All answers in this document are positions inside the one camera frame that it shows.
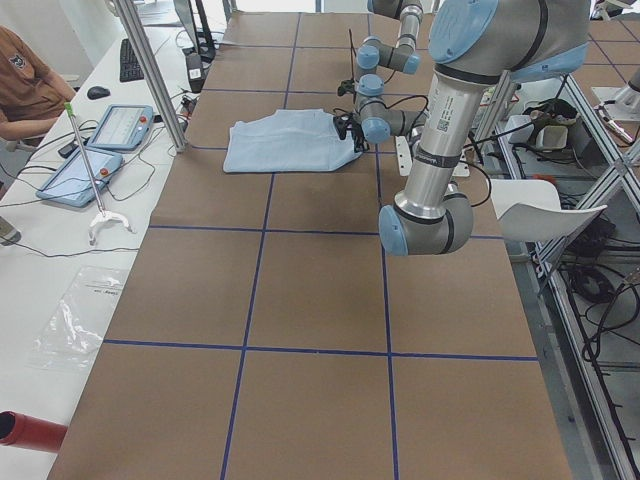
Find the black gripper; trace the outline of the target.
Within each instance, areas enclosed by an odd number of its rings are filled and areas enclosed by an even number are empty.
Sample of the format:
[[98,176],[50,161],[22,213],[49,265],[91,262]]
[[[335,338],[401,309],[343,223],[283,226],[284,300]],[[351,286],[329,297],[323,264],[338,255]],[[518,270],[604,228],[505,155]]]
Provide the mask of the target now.
[[342,80],[337,87],[338,96],[345,96],[347,94],[350,94],[352,96],[357,95],[357,84],[353,78]]
[[347,134],[350,133],[354,143],[354,151],[365,152],[365,136],[360,123],[355,119],[353,113],[334,115],[333,124],[341,140],[345,140]]

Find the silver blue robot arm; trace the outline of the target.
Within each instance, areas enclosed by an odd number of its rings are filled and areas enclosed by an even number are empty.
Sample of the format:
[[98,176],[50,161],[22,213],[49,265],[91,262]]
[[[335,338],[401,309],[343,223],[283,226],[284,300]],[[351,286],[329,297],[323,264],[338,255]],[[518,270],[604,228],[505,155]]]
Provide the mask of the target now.
[[420,26],[424,16],[421,1],[411,0],[369,0],[367,10],[375,15],[383,16],[399,22],[397,39],[394,45],[385,44],[378,36],[365,38],[358,49],[350,40],[351,76],[343,80],[337,88],[337,94],[356,96],[356,88],[364,85],[363,77],[375,74],[379,67],[396,72],[413,75],[416,73],[421,57],[416,53]]
[[461,248],[473,229],[473,212],[451,177],[463,151],[484,91],[509,72],[518,83],[577,70],[587,53],[588,1],[447,1],[429,34],[434,76],[428,105],[420,112],[395,111],[381,98],[385,67],[413,74],[420,63],[416,43],[423,8],[418,1],[371,1],[370,12],[400,21],[397,43],[375,36],[356,53],[353,80],[339,88],[352,93],[354,109],[334,118],[339,137],[355,148],[418,133],[406,185],[379,213],[379,235],[397,256],[446,254]]

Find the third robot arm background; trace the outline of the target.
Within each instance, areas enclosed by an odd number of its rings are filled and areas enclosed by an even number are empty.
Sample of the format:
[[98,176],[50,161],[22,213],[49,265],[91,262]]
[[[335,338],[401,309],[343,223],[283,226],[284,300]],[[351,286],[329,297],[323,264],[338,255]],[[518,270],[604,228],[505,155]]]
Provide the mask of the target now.
[[639,121],[639,71],[624,87],[592,87],[598,99],[595,107],[605,121]]

